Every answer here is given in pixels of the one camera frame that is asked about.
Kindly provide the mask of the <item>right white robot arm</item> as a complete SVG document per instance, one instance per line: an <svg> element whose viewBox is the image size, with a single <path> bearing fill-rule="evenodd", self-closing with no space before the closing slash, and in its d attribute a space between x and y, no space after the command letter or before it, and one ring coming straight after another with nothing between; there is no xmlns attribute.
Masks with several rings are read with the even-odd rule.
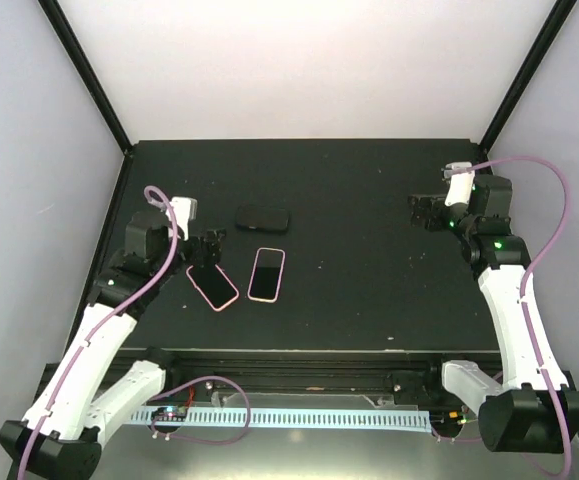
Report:
<svg viewBox="0 0 579 480"><path fill-rule="evenodd" d="M478 419L493 452L560 454L579 430L579 391L573 390L548 344L533 293L530 255L511 231L509 179L461 173L440 195L412 194L411 222L448 231L489 308L498 341L502 379L471 361L452 360L423 379L426 396L458 397Z"/></svg>

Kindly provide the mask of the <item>black phone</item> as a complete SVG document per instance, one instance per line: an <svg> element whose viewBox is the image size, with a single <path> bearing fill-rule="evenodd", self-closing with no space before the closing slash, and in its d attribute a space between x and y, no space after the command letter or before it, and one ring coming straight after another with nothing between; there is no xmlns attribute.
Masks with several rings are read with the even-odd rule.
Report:
<svg viewBox="0 0 579 480"><path fill-rule="evenodd" d="M284 233L289 223L290 212L282 208L241 205L235 213L235 225L244 230Z"/></svg>

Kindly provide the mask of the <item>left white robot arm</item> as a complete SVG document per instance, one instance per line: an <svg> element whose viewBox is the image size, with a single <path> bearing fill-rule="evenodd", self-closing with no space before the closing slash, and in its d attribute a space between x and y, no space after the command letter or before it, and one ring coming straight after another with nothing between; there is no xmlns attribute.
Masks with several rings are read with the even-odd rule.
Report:
<svg viewBox="0 0 579 480"><path fill-rule="evenodd" d="M88 479L104 447L150 398L176 397L182 372L172 355L150 348L106 391L99 389L116 353L164 284L184 266L214 266L225 230L188 234L188 219L136 213L124 245L100 272L80 327L52 379L18 421L0 429L0 445L18 478Z"/></svg>

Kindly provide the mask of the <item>phone with red edge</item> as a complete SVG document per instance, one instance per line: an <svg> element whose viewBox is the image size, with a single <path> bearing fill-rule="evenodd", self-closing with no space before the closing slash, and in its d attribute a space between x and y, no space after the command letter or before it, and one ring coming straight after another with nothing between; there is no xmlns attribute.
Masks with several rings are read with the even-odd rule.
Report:
<svg viewBox="0 0 579 480"><path fill-rule="evenodd" d="M276 248L259 248L254 258L247 297L251 301L275 303L278 300L286 254Z"/></svg>

